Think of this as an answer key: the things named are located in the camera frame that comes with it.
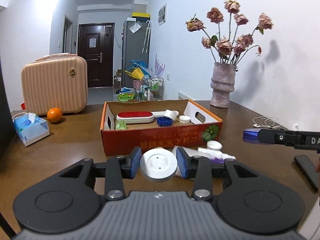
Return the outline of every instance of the yellow watering can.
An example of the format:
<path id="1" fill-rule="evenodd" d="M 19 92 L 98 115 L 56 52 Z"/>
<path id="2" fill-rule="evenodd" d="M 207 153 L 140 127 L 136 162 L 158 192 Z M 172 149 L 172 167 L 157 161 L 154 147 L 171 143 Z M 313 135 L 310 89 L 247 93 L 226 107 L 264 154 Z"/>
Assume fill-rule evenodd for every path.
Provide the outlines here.
<path id="1" fill-rule="evenodd" d="M 127 70 L 125 70 L 124 72 L 127 73 L 133 79 L 137 79 L 137 80 L 143 79 L 144 74 L 140 68 L 133 67 L 132 69 L 134 69 L 134 71 L 132 71 L 132 73 L 130 73 Z"/>

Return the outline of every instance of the metal screw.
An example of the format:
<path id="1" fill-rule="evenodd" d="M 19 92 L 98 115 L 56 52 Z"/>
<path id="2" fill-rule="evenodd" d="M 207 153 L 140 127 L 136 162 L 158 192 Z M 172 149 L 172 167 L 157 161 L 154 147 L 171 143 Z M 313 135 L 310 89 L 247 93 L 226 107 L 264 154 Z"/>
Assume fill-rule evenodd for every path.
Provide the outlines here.
<path id="1" fill-rule="evenodd" d="M 206 189 L 197 189 L 195 195 L 199 198 L 208 197 L 210 196 L 210 191 Z"/>
<path id="2" fill-rule="evenodd" d="M 110 190 L 107 194 L 109 198 L 120 198 L 122 197 L 122 195 L 123 195 L 122 191 L 118 189 Z"/>

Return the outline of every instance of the doorway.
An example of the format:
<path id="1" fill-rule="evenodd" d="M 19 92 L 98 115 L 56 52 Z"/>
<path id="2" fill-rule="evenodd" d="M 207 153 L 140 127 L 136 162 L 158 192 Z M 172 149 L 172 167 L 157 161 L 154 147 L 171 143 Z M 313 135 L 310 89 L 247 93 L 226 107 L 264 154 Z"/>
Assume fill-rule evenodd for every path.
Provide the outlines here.
<path id="1" fill-rule="evenodd" d="M 73 23 L 65 17 L 64 19 L 64 28 L 63 28 L 63 45 L 62 52 L 63 53 L 72 53 L 72 31 L 73 31 Z"/>
<path id="2" fill-rule="evenodd" d="M 88 65 L 88 87 L 113 86 L 114 23 L 80 24 L 78 56 Z"/>

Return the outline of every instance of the flower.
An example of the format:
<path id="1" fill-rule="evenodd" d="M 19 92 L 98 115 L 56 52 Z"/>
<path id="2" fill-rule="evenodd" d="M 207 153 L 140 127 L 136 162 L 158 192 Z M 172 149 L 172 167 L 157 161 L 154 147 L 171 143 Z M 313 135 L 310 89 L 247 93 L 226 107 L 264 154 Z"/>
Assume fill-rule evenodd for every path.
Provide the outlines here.
<path id="1" fill-rule="evenodd" d="M 212 23 L 220 23 L 224 21 L 223 14 L 216 7 L 211 8 L 211 11 L 207 13 L 207 18 L 210 19 L 210 22 Z"/>
<path id="2" fill-rule="evenodd" d="M 233 0 L 225 0 L 224 1 L 224 8 L 228 10 L 229 13 L 238 13 L 239 12 L 240 4 L 237 1 Z"/>
<path id="3" fill-rule="evenodd" d="M 210 46 L 211 46 L 211 40 L 209 38 L 205 38 L 205 37 L 202 37 L 202 45 L 206 48 L 206 49 L 210 49 Z"/>
<path id="4" fill-rule="evenodd" d="M 243 14 L 235 14 L 235 20 L 238 26 L 245 25 L 249 21 Z"/>
<path id="5" fill-rule="evenodd" d="M 241 44 L 243 47 L 249 47 L 253 43 L 251 34 L 241 35 L 237 38 L 237 44 Z"/>
<path id="6" fill-rule="evenodd" d="M 242 53 L 242 52 L 244 52 L 244 51 L 245 51 L 245 47 L 242 46 L 242 44 L 237 44 L 237 45 L 234 46 L 234 48 L 233 48 L 233 52 L 234 52 L 235 54 L 240 54 L 240 53 Z"/>
<path id="7" fill-rule="evenodd" d="M 232 46 L 228 39 L 222 39 L 221 41 L 218 41 L 216 44 L 220 54 L 222 55 L 231 54 Z"/>
<path id="8" fill-rule="evenodd" d="M 271 18 L 267 16 L 265 13 L 260 14 L 259 16 L 259 27 L 263 30 L 272 29 L 273 23 L 271 22 Z"/>
<path id="9" fill-rule="evenodd" d="M 194 32 L 204 29 L 203 22 L 197 18 L 191 19 L 189 22 L 186 22 L 188 32 Z"/>
<path id="10" fill-rule="evenodd" d="M 258 46 L 258 52 L 256 53 L 257 54 L 257 57 L 260 57 L 261 56 L 261 53 L 262 53 L 262 49 L 260 46 Z"/>

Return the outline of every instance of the smartphone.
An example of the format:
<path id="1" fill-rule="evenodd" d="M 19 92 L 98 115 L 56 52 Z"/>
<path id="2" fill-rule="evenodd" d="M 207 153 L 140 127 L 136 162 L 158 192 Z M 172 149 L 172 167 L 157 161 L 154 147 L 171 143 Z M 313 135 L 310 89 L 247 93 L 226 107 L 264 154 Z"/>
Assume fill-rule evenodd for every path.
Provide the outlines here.
<path id="1" fill-rule="evenodd" d="M 303 175 L 306 176 L 310 185 L 314 190 L 318 190 L 319 186 L 319 174 L 315 171 L 315 166 L 311 160 L 305 155 L 298 155 L 294 157 L 294 161 Z"/>

